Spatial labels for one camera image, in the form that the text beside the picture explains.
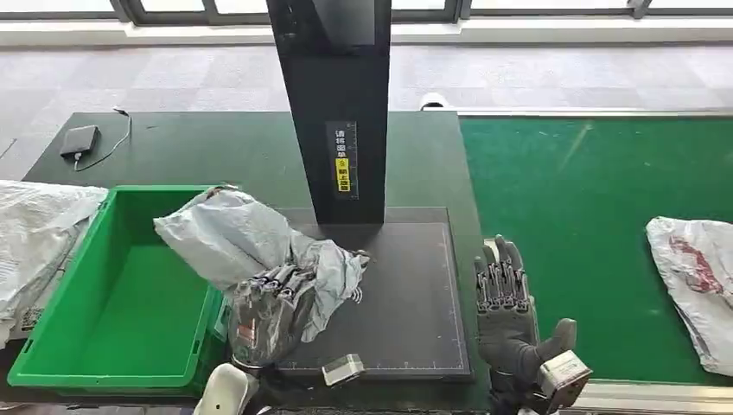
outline robotic hand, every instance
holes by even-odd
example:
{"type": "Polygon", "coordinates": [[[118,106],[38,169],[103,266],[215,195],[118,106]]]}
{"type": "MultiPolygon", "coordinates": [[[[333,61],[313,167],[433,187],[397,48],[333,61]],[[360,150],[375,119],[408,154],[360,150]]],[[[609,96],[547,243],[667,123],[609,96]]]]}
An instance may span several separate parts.
{"type": "Polygon", "coordinates": [[[229,319],[234,363],[268,367],[300,344],[316,298],[315,283],[312,269],[284,265],[238,284],[229,319]]]}
{"type": "Polygon", "coordinates": [[[519,250],[501,235],[494,243],[495,250],[483,247],[486,262],[475,260],[479,353],[490,366],[491,413],[514,415],[528,406],[546,414],[571,406],[591,373],[572,352],[576,322],[560,320],[540,342],[519,250]]]}
{"type": "MultiPolygon", "coordinates": [[[[233,364],[214,369],[194,415],[257,415],[284,396],[317,389],[289,380],[277,369],[277,362],[301,342],[316,301],[315,284],[314,268],[283,265],[260,272],[227,292],[233,300],[229,317],[233,364]]],[[[357,354],[322,367],[328,387],[363,371],[357,354]]]]}

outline black pole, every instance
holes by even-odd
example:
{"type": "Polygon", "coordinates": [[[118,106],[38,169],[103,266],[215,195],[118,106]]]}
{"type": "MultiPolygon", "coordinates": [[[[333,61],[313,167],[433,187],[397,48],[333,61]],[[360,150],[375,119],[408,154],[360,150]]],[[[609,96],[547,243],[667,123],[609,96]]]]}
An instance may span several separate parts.
{"type": "Polygon", "coordinates": [[[391,0],[267,0],[318,223],[385,215],[391,0]]]}

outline plastic package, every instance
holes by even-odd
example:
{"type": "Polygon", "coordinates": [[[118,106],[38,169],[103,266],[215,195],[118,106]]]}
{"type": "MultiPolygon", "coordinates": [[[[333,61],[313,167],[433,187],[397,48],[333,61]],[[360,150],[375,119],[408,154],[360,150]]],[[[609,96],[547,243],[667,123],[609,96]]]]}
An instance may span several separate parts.
{"type": "MultiPolygon", "coordinates": [[[[251,284],[242,283],[284,265],[311,270],[315,279],[309,296],[313,299],[303,324],[303,342],[313,341],[335,310],[357,291],[369,260],[365,252],[350,252],[330,239],[303,235],[290,228],[279,212],[231,186],[210,188],[154,223],[166,244],[200,276],[239,302],[242,315],[247,306],[253,306],[246,305],[251,300],[243,299],[252,295],[251,284]]],[[[273,302],[267,303],[267,316],[292,314],[298,307],[295,299],[273,302]]],[[[271,330],[283,329],[277,325],[286,324],[287,319],[267,324],[271,330]]],[[[278,354],[275,349],[267,354],[278,354]]]]}
{"type": "Polygon", "coordinates": [[[700,364],[733,376],[733,225],[657,217],[647,237],[700,364]]]}
{"type": "Polygon", "coordinates": [[[107,193],[105,188],[0,181],[0,348],[107,193]]]}

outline green plastic crate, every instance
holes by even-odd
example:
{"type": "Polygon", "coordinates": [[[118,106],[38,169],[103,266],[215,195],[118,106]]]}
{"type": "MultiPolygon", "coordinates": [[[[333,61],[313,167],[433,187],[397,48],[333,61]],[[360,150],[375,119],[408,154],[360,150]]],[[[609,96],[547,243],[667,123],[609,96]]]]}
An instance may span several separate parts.
{"type": "Polygon", "coordinates": [[[201,186],[114,188],[8,375],[66,395],[200,397],[224,360],[221,293],[153,229],[201,186]]]}

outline yellow label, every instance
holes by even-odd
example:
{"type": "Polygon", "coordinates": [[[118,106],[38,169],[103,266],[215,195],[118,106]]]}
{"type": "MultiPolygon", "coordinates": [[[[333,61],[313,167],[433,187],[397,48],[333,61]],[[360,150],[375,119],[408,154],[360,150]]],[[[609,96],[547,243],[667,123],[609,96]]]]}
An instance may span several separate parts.
{"type": "Polygon", "coordinates": [[[336,159],[336,181],[339,192],[348,193],[351,191],[351,181],[348,179],[348,159],[336,159]]]}

